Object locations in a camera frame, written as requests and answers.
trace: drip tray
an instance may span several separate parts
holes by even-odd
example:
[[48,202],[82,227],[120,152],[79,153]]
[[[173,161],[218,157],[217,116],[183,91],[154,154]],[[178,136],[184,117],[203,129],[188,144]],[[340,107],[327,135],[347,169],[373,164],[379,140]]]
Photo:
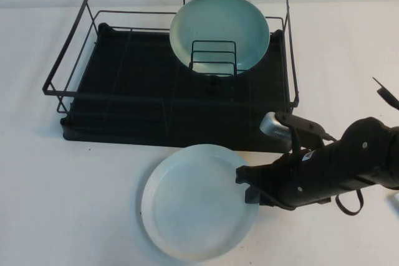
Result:
[[68,140],[185,147],[211,143],[243,151],[288,150],[259,130],[269,111],[287,111],[285,42],[272,33],[267,53],[237,76],[190,70],[169,33],[99,25],[78,93],[61,119]]

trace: black strap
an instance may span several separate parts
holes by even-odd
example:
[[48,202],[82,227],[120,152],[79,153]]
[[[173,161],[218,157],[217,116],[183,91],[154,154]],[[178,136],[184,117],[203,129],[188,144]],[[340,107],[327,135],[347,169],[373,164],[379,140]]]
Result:
[[344,205],[341,203],[341,201],[339,200],[339,196],[335,197],[335,202],[337,203],[338,208],[345,213],[346,215],[350,215],[350,216],[355,216],[357,214],[359,214],[360,210],[362,210],[363,205],[364,205],[364,199],[363,199],[363,194],[362,192],[359,190],[356,190],[357,193],[357,198],[359,199],[359,203],[360,203],[360,208],[358,211],[356,212],[352,212],[349,211],[347,208],[344,207]]

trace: white table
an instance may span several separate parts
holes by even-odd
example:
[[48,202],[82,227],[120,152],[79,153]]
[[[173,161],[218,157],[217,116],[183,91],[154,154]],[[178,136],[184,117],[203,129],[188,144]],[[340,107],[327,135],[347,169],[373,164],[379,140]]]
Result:
[[[0,265],[175,264],[139,221],[141,192],[175,148],[71,142],[41,91],[76,8],[0,10]],[[292,4],[300,104],[295,114],[340,137],[375,116],[399,125],[376,76],[399,96],[399,2]],[[241,153],[250,164],[268,153]],[[364,190],[357,217],[335,204],[262,207],[245,240],[206,265],[395,265],[394,192]],[[342,200],[357,208],[355,194]]]

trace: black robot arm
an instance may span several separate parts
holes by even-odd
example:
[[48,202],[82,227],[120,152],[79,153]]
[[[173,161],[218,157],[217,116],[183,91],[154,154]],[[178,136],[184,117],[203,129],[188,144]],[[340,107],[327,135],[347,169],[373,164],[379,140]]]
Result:
[[320,125],[282,112],[276,113],[276,119],[290,128],[293,152],[272,164],[236,170],[236,182],[250,185],[246,203],[294,210],[337,196],[339,208],[356,215],[360,210],[344,208],[339,194],[357,191],[362,207],[362,188],[380,184],[399,189],[399,127],[366,118],[350,125],[340,140],[324,146],[323,140],[334,139]]

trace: white plate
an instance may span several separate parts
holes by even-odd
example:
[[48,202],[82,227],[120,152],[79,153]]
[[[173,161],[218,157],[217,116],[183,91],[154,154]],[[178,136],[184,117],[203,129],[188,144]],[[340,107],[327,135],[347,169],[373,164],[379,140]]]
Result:
[[165,159],[144,188],[145,230],[168,255],[191,261],[226,253],[249,232],[259,205],[245,204],[247,184],[236,168],[247,162],[216,145],[184,148]]
[[[187,67],[194,40],[235,41],[237,69],[248,70],[266,53],[270,32],[262,12],[248,0],[191,0],[177,12],[170,26],[173,52]],[[202,42],[195,44],[195,50],[232,51],[234,44]],[[234,62],[234,55],[195,53],[194,60]],[[193,70],[233,74],[234,67],[231,64],[194,64]]]

